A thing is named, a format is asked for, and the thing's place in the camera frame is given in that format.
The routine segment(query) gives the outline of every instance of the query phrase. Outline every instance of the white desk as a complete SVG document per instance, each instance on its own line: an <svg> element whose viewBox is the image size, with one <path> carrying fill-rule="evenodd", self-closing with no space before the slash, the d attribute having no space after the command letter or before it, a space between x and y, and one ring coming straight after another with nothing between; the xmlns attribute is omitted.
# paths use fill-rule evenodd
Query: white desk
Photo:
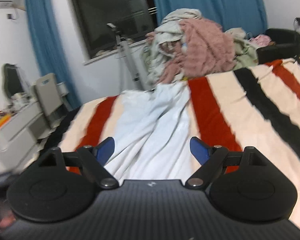
<svg viewBox="0 0 300 240"><path fill-rule="evenodd" d="M26 164L38 152L37 139L47 128L38 102L30 103L0 127L0 172Z"/></svg>

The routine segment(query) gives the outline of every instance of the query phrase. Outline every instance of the window sill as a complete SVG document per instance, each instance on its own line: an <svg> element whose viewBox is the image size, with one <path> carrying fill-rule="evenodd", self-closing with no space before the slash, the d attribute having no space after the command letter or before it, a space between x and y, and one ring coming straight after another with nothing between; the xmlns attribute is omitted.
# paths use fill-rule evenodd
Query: window sill
<svg viewBox="0 0 300 240"><path fill-rule="evenodd" d="M129 47L130 47L130 48L133 48L133 47L136 47L136 46L141 45L141 44L144 44L144 43L146 43L146 40L143 40L143 41L137 41L137 42L135 42L135 43L130 44ZM106 54L103 54L103 55L101 55L101 56L94 57L93 59L90 59L90 60L88 60L88 61L85 61L85 62L83 63L83 65L84 65L84 66L87 66L87 65L89 65L89 64L91 64L91 63L93 63L93 62L96 62L96 61L98 61L98 60L101 60L101 59L103 59L103 58L105 58L105 57L108 57L108 56L110 56L110 55L112 55L112 54L116 54L116 53L118 53L118 50L117 50L117 49L112 50L112 51L110 51L110 52L108 52L108 53L106 53Z"/></svg>

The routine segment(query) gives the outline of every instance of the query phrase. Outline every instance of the black circular cover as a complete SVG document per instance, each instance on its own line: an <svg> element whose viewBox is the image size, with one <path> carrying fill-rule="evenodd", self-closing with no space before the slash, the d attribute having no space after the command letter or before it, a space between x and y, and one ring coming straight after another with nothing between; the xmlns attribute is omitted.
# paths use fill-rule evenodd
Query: black circular cover
<svg viewBox="0 0 300 240"><path fill-rule="evenodd" d="M283 174L258 166L221 175L209 195L219 211L245 222L288 218L297 200L294 185Z"/></svg>
<svg viewBox="0 0 300 240"><path fill-rule="evenodd" d="M35 222L56 222L83 212L95 198L94 185L57 167L37 168L12 184L7 199L16 215Z"/></svg>

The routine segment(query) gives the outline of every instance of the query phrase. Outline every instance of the window frame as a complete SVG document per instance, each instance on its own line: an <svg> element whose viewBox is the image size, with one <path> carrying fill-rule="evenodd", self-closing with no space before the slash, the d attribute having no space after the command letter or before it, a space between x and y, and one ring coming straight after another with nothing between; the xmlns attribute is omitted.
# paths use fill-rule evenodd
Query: window frame
<svg viewBox="0 0 300 240"><path fill-rule="evenodd" d="M78 22L78 25L79 25L79 28L80 28L80 32L81 32L81 35L83 37L83 40L84 40L84 43L85 43L85 46L86 46L86 49L87 49L87 52L88 52L88 55L89 55L90 59L95 58L96 57L96 53L98 51L103 50L103 49L110 49L111 47L114 47L115 45L117 45L116 41L114 41L114 42L111 42L111 43L104 44L101 47L95 48L93 46L93 43L90 43L88 27L87 27L87 24L86 24L86 22L84 20L83 15L82 15L82 11L80 9L78 0L71 0L71 1L72 1L72 5L73 5L73 8L74 8L75 16L77 18L77 22ZM150 23L149 23L149 28L146 31L141 32L141 33L136 33L136 34L134 34L132 36L129 36L134 41L144 40L145 39L145 35L147 33L149 33L149 32L151 32L151 31L154 30L154 24L152 22L152 17L149 14L149 11L148 11L148 9L149 9L148 3L147 3L146 0L140 0L140 1L141 1L141 4L142 4L142 8L144 10L144 13L150 19Z"/></svg>

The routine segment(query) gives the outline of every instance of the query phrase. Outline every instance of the blue curtain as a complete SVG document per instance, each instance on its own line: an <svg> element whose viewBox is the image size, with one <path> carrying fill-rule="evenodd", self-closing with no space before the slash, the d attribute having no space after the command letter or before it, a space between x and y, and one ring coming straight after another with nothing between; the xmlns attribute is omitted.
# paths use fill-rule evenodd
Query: blue curtain
<svg viewBox="0 0 300 240"><path fill-rule="evenodd" d="M195 8L205 18L223 26L224 31L242 27L254 36L267 29L263 0L154 0L158 23L170 12L179 8Z"/></svg>
<svg viewBox="0 0 300 240"><path fill-rule="evenodd" d="M81 105L61 45L51 0L26 0L26 11L32 45L41 75L55 73L58 82L65 82L67 99L73 108Z"/></svg>

